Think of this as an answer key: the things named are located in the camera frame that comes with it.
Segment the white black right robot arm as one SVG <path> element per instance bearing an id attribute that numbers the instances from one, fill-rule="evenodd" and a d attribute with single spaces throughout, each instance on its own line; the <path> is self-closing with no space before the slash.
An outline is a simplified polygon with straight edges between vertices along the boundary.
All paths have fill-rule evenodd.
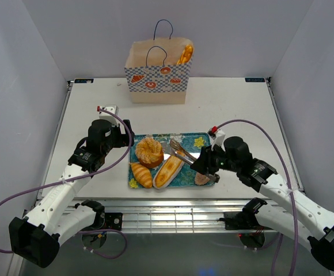
<path id="1" fill-rule="evenodd" d="M 190 168 L 212 176 L 219 170 L 234 172 L 244 185 L 275 201 L 293 215 L 298 225 L 310 231 L 307 240 L 311 254 L 326 269 L 334 271 L 334 213 L 300 191 L 290 190 L 275 168 L 252 156 L 242 138 L 229 137 L 223 147 L 202 147 Z"/>

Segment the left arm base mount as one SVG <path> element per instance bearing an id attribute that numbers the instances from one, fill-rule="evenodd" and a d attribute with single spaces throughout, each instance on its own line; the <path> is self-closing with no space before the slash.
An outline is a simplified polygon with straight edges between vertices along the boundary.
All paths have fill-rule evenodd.
<path id="1" fill-rule="evenodd" d="M 121 231 L 123 225 L 123 213 L 113 212 L 104 214 L 104 229 L 114 229 Z"/>

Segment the checkered paper bag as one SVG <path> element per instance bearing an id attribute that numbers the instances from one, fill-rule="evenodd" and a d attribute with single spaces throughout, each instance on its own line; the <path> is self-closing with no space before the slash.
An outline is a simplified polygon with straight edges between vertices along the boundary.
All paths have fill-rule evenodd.
<path id="1" fill-rule="evenodd" d="M 174 37 L 173 25 L 166 37 L 157 36 L 158 20 L 153 38 L 136 41 L 129 51 L 124 72 L 131 100 L 136 104 L 184 104 L 191 73 L 193 55 L 188 63 L 177 65 L 190 39 Z"/>

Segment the metal tongs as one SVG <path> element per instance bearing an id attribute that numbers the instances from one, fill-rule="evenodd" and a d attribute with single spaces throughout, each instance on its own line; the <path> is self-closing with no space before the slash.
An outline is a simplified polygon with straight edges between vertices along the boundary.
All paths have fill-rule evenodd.
<path id="1" fill-rule="evenodd" d="M 194 157 L 192 154 L 190 154 L 187 150 L 185 150 L 182 145 L 175 139 L 170 139 L 169 145 L 172 149 L 172 155 L 182 160 L 187 165 L 191 166 L 194 162 L 197 161 L 197 158 Z M 218 183 L 220 180 L 220 176 L 217 174 L 211 175 L 209 173 L 207 174 L 201 174 L 201 176 L 204 176 L 209 181 Z"/>

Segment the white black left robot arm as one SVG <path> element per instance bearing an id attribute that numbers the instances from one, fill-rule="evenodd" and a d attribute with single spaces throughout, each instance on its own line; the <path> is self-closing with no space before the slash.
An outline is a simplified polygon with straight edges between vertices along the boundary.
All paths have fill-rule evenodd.
<path id="1" fill-rule="evenodd" d="M 69 215 L 63 212 L 90 182 L 114 148 L 134 145 L 134 133 L 129 120 L 120 125 L 105 119 L 94 120 L 88 135 L 81 139 L 60 178 L 47 195 L 23 218 L 15 217 L 9 224 L 12 251 L 41 268 L 49 266 L 60 246 L 84 228 L 100 229 L 105 223 L 104 207 L 86 200 Z"/>

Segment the twisted bread stick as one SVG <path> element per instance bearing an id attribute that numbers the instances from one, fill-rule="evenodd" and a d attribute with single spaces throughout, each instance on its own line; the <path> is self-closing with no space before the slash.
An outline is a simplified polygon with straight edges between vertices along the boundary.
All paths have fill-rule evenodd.
<path id="1" fill-rule="evenodd" d="M 177 61 L 177 65 L 188 63 L 193 55 L 194 47 L 191 44 L 185 46 L 179 60 Z"/>

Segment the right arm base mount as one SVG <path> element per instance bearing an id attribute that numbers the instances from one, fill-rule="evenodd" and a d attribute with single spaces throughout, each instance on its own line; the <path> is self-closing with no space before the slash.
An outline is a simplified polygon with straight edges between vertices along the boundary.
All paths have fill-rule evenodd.
<path id="1" fill-rule="evenodd" d="M 250 214 L 245 212 L 224 212 L 223 217 L 219 218 L 225 225 L 225 230 L 247 230 L 253 229 L 256 222 Z"/>

